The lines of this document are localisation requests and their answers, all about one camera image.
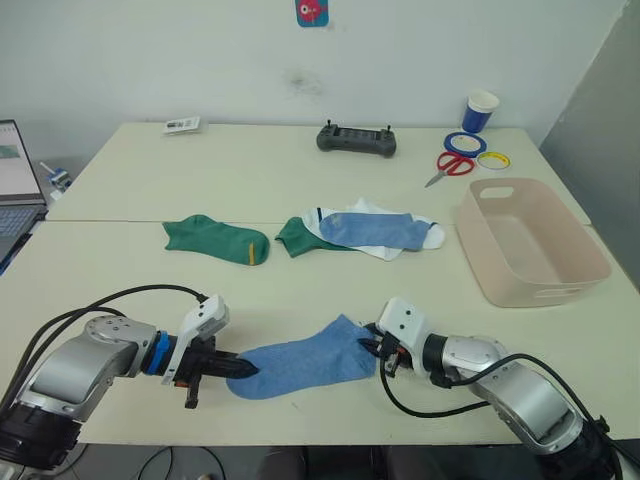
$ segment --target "blue sock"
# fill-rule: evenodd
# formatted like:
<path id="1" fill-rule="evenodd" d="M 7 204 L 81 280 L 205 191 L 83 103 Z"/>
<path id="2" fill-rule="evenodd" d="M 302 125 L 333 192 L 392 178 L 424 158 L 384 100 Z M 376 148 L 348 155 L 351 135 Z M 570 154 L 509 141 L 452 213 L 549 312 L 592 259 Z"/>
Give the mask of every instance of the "blue sock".
<path id="1" fill-rule="evenodd" d="M 327 242 L 344 247 L 421 250 L 431 225 L 409 213 L 334 213 L 322 219 L 320 232 Z"/>
<path id="2" fill-rule="evenodd" d="M 303 388 L 371 377 L 376 359 L 358 343 L 358 338 L 372 337 L 366 328 L 340 315 L 306 340 L 241 354 L 260 371 L 249 378 L 228 378 L 227 386 L 239 397 L 261 400 Z"/>

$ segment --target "scissor handle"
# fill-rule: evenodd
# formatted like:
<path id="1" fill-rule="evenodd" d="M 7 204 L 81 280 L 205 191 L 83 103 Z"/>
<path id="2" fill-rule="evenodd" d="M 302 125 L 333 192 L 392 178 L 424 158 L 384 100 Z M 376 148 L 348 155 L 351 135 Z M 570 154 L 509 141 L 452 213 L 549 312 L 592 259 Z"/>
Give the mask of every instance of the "scissor handle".
<path id="1" fill-rule="evenodd" d="M 443 159 L 452 157 L 448 162 L 443 163 Z M 470 158 L 463 157 L 455 152 L 444 152 L 438 157 L 438 170 L 442 170 L 446 175 L 455 177 L 458 175 L 465 175 L 476 166 L 475 162 Z"/>

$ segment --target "white table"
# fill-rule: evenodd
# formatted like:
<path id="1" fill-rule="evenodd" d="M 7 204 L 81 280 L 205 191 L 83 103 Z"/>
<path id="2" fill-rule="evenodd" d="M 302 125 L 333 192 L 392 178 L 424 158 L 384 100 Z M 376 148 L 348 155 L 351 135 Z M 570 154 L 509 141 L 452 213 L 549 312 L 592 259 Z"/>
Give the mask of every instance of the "white table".
<path id="1" fill-rule="evenodd" d="M 281 225 L 254 227 L 273 238 Z M 13 362 L 43 322 L 134 285 L 171 282 L 222 294 L 231 323 L 219 334 L 218 345 L 236 352 L 305 338 L 340 313 L 359 323 L 374 321 L 389 297 L 401 295 L 428 313 L 444 335 L 489 335 L 511 351 L 539 356 L 565 377 L 594 415 L 606 416 L 614 437 L 638 437 L 640 298 L 610 255 L 612 276 L 578 301 L 503 309 L 485 300 L 453 227 L 445 228 L 448 238 L 441 250 L 405 252 L 390 263 L 360 252 L 314 251 L 291 259 L 274 241 L 265 264 L 247 267 L 165 251 L 167 237 L 158 223 L 47 222 L 0 277 L 5 324 L 0 384 L 7 383 Z M 27 292 L 32 296 L 24 301 Z M 175 333 L 193 300 L 176 292 L 146 293 L 115 305 L 136 320 Z M 81 324 L 70 335 L 80 331 Z M 410 372 L 391 383 L 398 397 L 419 410 L 474 401 L 464 389 L 441 390 Z M 81 440 L 158 445 L 517 442 L 490 409 L 440 420 L 409 417 L 391 405 L 377 377 L 262 401 L 237 398 L 223 380 L 207 378 L 197 410 L 185 410 L 184 399 L 184 389 L 162 386 L 160 377 L 118 379 Z"/>
<path id="2" fill-rule="evenodd" d="M 425 189 L 444 150 L 442 128 L 395 130 L 390 159 L 321 152 L 319 127 L 210 125 L 202 134 L 165 137 L 158 123 L 124 124 L 57 202 L 49 220 L 176 221 L 203 213 L 215 220 L 284 223 L 314 207 L 341 209 L 365 197 L 381 207 L 453 224 L 453 208 L 473 180 L 495 176 L 545 182 L 583 224 L 589 218 L 524 130 L 490 129 L 490 150 L 513 165 L 477 168 Z"/>

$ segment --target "paper cup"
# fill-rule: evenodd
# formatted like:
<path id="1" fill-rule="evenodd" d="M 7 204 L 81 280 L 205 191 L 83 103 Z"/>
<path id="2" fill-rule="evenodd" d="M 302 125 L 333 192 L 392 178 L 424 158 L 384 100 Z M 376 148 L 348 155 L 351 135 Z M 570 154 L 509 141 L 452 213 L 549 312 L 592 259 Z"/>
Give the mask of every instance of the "paper cup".
<path id="1" fill-rule="evenodd" d="M 474 90 L 469 95 L 467 109 L 462 120 L 462 129 L 468 133 L 480 133 L 493 111 L 500 105 L 500 99 L 486 90 Z"/>

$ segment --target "laptop screen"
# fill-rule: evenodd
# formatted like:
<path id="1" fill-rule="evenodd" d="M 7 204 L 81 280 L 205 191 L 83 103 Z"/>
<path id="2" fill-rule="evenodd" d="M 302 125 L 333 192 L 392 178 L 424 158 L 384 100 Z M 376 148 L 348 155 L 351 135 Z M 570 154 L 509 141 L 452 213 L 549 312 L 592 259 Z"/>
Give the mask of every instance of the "laptop screen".
<path id="1" fill-rule="evenodd" d="M 18 127 L 13 120 L 0 121 L 0 204 L 43 200 Z"/>

